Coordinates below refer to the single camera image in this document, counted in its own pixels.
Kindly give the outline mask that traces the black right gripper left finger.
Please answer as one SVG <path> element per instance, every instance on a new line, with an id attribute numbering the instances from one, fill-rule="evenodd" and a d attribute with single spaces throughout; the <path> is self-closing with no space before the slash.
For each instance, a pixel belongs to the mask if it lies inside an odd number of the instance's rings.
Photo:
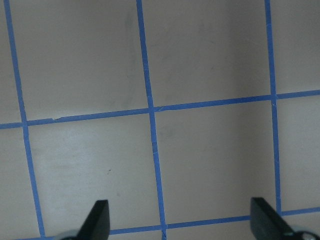
<path id="1" fill-rule="evenodd" d="M 78 240 L 107 240 L 110 235 L 108 200 L 97 200 L 77 233 Z"/>

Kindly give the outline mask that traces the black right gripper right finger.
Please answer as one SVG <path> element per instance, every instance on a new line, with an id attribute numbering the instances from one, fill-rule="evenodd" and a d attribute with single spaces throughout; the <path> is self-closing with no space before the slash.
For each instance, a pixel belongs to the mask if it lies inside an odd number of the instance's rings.
<path id="1" fill-rule="evenodd" d="M 250 200 L 250 230 L 256 240 L 306 240 L 306 232 L 294 231 L 263 197 Z"/>

